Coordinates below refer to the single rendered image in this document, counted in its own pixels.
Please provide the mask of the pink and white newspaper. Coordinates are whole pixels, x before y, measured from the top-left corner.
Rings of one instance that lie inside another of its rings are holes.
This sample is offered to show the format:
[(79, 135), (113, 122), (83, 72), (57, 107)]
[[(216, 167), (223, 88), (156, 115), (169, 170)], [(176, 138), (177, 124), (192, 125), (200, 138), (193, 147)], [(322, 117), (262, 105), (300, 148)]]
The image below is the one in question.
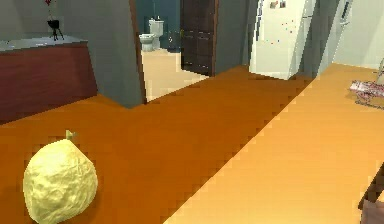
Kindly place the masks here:
[(372, 81), (353, 80), (349, 89), (359, 98), (370, 100), (373, 97), (384, 97), (384, 85)]

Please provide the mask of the dark brown room door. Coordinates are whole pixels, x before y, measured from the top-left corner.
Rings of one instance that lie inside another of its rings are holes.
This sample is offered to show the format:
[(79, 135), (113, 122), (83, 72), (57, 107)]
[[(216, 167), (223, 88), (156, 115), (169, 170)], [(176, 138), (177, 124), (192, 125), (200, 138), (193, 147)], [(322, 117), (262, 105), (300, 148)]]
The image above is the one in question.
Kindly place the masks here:
[(180, 0), (181, 68), (215, 75), (219, 0)]

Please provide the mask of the white fridge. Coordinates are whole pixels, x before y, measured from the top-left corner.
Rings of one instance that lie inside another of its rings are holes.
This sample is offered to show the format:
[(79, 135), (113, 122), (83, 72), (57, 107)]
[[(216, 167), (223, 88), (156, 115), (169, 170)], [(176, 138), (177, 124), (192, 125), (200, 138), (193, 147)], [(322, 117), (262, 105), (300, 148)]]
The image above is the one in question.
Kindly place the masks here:
[(288, 80), (299, 70), (316, 0), (259, 0), (249, 71)]

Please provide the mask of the black pot with red plant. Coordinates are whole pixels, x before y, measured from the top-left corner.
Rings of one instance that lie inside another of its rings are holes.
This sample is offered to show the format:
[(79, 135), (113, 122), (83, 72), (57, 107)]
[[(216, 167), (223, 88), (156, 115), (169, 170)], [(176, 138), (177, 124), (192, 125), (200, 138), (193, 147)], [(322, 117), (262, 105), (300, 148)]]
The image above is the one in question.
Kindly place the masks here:
[(48, 14), (49, 18), (47, 20), (48, 26), (52, 29), (52, 38), (54, 41), (58, 40), (58, 36), (61, 36), (61, 38), (64, 38), (64, 35), (62, 34), (62, 31), (60, 29), (60, 21), (58, 19), (55, 19), (52, 15), (51, 6), (54, 0), (44, 0), (45, 4), (48, 7)]

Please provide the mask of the dark red wooden cabinet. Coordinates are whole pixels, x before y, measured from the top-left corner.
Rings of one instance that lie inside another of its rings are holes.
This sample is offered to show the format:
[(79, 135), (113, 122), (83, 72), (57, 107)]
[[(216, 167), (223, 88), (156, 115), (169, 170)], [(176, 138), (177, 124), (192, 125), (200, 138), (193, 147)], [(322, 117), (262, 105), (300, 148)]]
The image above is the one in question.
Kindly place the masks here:
[(96, 94), (86, 40), (0, 41), (0, 125)]

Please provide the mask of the white toilet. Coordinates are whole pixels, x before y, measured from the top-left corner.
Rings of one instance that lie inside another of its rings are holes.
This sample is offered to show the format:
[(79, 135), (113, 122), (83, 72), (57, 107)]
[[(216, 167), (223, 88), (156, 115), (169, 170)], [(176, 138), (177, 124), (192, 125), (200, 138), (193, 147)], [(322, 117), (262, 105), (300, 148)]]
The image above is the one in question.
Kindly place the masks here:
[(164, 22), (151, 18), (149, 21), (149, 33), (140, 34), (139, 39), (143, 52), (151, 52), (160, 48), (160, 37), (164, 32)]

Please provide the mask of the yellow tied garbage bag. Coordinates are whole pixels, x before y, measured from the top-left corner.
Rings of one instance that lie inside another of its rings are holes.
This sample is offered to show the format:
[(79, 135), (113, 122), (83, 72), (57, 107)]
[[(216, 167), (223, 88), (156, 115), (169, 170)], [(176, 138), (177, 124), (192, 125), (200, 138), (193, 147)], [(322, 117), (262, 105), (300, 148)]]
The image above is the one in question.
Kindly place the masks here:
[(60, 224), (81, 214), (98, 188), (94, 163), (72, 142), (75, 132), (41, 147), (29, 160), (22, 189), (29, 216), (38, 224)]

